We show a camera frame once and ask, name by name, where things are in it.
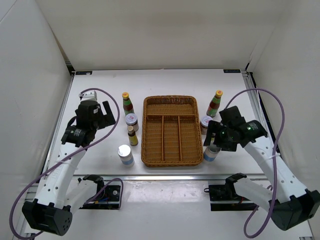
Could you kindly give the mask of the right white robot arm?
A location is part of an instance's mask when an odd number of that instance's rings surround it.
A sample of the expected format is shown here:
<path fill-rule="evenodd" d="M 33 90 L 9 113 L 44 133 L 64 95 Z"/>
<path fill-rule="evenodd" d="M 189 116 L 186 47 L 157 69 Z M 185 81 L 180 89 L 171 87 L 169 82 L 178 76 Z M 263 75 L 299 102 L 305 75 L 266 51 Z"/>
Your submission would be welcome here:
<path fill-rule="evenodd" d="M 266 189 L 243 173 L 233 174 L 224 184 L 210 185 L 212 201 L 248 199 L 270 212 L 273 223 L 286 231 L 314 217 L 320 206 L 318 190 L 309 190 L 268 146 L 268 133 L 257 120 L 246 121 L 237 106 L 220 111 L 221 121 L 210 120 L 204 146 L 235 152 L 240 145 L 258 164 L 273 189 Z"/>

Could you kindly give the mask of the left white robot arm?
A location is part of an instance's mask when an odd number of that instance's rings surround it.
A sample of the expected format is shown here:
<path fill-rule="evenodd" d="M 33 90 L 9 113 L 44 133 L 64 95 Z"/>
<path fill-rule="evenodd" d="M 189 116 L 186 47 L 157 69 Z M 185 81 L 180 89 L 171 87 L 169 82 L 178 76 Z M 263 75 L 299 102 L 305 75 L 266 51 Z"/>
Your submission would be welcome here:
<path fill-rule="evenodd" d="M 116 124 L 108 101 L 99 104 L 95 98 L 81 100 L 61 138 L 56 165 L 48 170 L 46 182 L 34 200 L 23 204 L 22 213 L 31 228 L 63 236 L 78 209 L 105 199 L 105 184 L 99 175 L 86 175 L 74 190 L 67 190 L 78 164 L 95 143 L 97 131 Z"/>

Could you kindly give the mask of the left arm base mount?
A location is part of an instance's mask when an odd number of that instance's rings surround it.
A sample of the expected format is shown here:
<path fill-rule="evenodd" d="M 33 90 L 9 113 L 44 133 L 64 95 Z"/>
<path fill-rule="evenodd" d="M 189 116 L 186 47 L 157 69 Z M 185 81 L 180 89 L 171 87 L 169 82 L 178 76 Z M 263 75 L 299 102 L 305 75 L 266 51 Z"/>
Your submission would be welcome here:
<path fill-rule="evenodd" d="M 124 183 L 120 178 L 114 178 L 105 183 L 104 178 L 98 175 L 87 175 L 88 180 L 96 185 L 96 194 L 92 201 L 86 202 L 83 210 L 119 210 L 122 205 Z"/>

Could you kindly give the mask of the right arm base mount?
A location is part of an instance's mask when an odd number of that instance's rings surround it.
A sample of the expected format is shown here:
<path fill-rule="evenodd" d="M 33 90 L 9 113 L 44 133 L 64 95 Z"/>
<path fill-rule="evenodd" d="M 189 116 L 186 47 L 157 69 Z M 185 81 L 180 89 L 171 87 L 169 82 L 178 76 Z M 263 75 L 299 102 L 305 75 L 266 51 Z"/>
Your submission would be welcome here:
<path fill-rule="evenodd" d="M 227 188 L 221 184 L 209 185 L 203 190 L 209 194 L 210 210 L 212 212 L 252 211 L 256 204 L 241 196 L 231 197 Z"/>

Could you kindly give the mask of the silver-top shaker bottle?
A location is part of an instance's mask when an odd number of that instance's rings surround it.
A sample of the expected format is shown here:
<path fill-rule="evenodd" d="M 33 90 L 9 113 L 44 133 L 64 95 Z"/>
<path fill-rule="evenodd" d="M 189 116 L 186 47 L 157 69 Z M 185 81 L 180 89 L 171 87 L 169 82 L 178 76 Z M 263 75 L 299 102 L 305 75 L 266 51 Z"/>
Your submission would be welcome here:
<path fill-rule="evenodd" d="M 132 167 L 135 164 L 134 156 L 129 145 L 120 145 L 117 153 L 123 165 Z"/>
<path fill-rule="evenodd" d="M 218 154 L 220 153 L 221 148 L 216 145 L 209 145 L 203 152 L 203 159 L 207 162 L 213 162 Z"/>

